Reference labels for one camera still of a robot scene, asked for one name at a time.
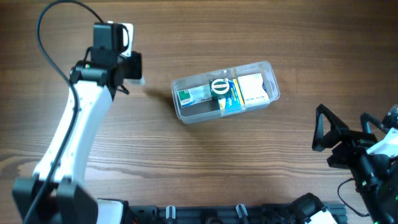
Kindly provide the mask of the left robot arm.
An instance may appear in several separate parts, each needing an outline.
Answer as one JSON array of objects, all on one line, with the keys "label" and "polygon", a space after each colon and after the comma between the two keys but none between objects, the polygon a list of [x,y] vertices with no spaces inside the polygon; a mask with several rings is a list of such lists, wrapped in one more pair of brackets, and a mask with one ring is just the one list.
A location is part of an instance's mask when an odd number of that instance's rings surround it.
[{"label": "left robot arm", "polygon": [[93,45],[70,71],[68,102],[32,177],[17,179],[12,196],[24,223],[137,223],[125,200],[95,199],[84,189],[94,137],[125,80],[144,84],[142,55],[129,23],[96,23]]}]

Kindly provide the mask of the white lotion bottle clear cap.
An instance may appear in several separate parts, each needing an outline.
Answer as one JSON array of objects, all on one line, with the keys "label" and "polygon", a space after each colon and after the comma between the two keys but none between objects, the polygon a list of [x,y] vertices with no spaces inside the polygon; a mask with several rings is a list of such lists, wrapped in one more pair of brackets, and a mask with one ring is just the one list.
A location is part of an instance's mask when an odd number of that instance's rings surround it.
[{"label": "white lotion bottle clear cap", "polygon": [[129,84],[137,86],[144,86],[146,84],[144,77],[141,77],[140,79],[125,79],[125,81]]}]

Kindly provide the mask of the white green medicine box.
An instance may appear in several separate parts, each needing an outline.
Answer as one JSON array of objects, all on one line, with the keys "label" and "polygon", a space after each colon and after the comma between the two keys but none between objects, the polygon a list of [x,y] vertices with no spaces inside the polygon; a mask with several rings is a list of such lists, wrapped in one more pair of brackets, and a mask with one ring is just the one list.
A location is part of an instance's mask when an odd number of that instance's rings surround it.
[{"label": "white green medicine box", "polygon": [[210,86],[202,85],[180,90],[178,91],[178,98],[182,108],[212,100]]}]

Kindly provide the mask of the blue yellow VapoDrops box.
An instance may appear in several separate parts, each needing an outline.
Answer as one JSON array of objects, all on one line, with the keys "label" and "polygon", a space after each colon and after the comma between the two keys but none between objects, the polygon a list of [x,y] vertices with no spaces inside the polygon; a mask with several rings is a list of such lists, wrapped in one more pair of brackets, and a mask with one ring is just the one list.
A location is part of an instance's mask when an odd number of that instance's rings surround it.
[{"label": "blue yellow VapoDrops box", "polygon": [[231,94],[229,97],[218,100],[221,114],[223,116],[229,114],[243,113],[246,110],[244,100],[241,94],[239,83],[237,79],[229,81]]}]

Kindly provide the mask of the clear plastic container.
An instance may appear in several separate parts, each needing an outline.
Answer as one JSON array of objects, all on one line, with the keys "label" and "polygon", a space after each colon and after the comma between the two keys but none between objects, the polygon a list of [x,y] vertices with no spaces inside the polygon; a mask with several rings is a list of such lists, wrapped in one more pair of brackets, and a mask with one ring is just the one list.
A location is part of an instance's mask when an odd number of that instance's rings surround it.
[{"label": "clear plastic container", "polygon": [[178,98],[178,91],[194,88],[196,86],[209,85],[210,80],[218,78],[228,78],[229,80],[236,78],[238,80],[238,77],[240,76],[251,75],[255,73],[262,74],[265,89],[269,95],[269,100],[253,105],[245,104],[245,112],[266,108],[270,103],[279,99],[280,90],[271,64],[267,61],[262,61],[201,73],[172,81],[171,90],[177,117],[185,124],[198,123],[224,117],[221,114],[218,100],[214,99],[182,108]]}]

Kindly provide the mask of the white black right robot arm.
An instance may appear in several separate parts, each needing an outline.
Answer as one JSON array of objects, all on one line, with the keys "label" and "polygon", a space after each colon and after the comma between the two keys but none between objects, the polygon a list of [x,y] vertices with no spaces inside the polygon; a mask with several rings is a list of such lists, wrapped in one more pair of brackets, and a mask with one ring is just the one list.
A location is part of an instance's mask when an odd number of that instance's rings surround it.
[{"label": "white black right robot arm", "polygon": [[316,108],[312,149],[332,149],[330,167],[348,169],[373,223],[397,223],[397,105],[383,120],[363,113],[351,130],[325,105]]}]

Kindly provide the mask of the dark green square sachet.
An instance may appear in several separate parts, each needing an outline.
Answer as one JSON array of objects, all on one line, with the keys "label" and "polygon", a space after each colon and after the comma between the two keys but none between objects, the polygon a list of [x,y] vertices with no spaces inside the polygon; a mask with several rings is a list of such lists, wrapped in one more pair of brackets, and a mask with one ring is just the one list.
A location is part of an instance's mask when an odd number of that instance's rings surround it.
[{"label": "dark green square sachet", "polygon": [[210,80],[210,93],[214,100],[228,98],[231,96],[231,85],[228,78]]}]

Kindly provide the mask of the white blue medicine box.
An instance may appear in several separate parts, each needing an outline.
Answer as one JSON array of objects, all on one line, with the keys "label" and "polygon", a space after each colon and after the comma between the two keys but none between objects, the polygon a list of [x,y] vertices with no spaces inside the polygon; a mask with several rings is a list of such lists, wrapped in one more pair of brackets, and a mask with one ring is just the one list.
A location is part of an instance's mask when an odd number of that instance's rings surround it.
[{"label": "white blue medicine box", "polygon": [[269,100],[261,73],[240,76],[238,83],[246,105],[263,103]]}]

